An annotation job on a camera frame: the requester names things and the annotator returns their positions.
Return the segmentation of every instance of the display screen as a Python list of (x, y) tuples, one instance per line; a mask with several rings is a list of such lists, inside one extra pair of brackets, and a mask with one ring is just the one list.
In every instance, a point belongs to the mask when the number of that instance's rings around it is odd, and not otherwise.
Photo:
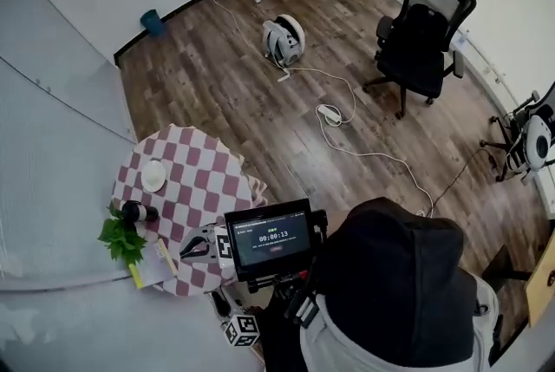
[(242, 265), (253, 265), (310, 249), (304, 212), (233, 224)]

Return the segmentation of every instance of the round table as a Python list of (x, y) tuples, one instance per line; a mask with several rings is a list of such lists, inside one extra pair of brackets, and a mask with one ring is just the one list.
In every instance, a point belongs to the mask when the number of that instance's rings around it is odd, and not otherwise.
[[(142, 168), (159, 160), (166, 183), (156, 193), (143, 190)], [(122, 164), (112, 191), (114, 205), (133, 199), (156, 207), (160, 218), (138, 225), (147, 241), (162, 238), (177, 268), (177, 277), (158, 284), (174, 295), (191, 296), (214, 290), (234, 280), (233, 268), (180, 259), (183, 238), (191, 229), (221, 222), (224, 213), (266, 204), (266, 184), (244, 175), (244, 158), (232, 153), (219, 139), (195, 127), (170, 125), (143, 140)]]

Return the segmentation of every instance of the white plate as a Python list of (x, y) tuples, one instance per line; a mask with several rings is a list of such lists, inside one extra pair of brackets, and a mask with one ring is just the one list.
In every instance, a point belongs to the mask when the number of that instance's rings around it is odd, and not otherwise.
[(160, 161), (151, 160), (142, 168), (140, 182), (147, 192), (158, 192), (166, 182), (166, 169)]

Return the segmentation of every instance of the person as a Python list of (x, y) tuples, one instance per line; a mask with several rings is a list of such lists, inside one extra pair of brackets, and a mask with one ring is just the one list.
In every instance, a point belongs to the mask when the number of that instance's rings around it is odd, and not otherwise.
[(380, 198), (331, 215), (330, 233), (306, 284), (308, 327), (275, 296), (258, 317), (268, 372), (489, 370), (499, 302), (459, 267), (459, 226)]

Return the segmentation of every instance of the book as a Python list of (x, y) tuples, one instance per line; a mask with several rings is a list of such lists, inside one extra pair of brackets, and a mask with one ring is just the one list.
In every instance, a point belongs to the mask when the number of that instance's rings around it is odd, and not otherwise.
[(142, 254), (142, 261), (129, 265), (137, 289), (161, 283), (177, 276), (175, 264), (162, 239), (147, 243), (140, 253)]

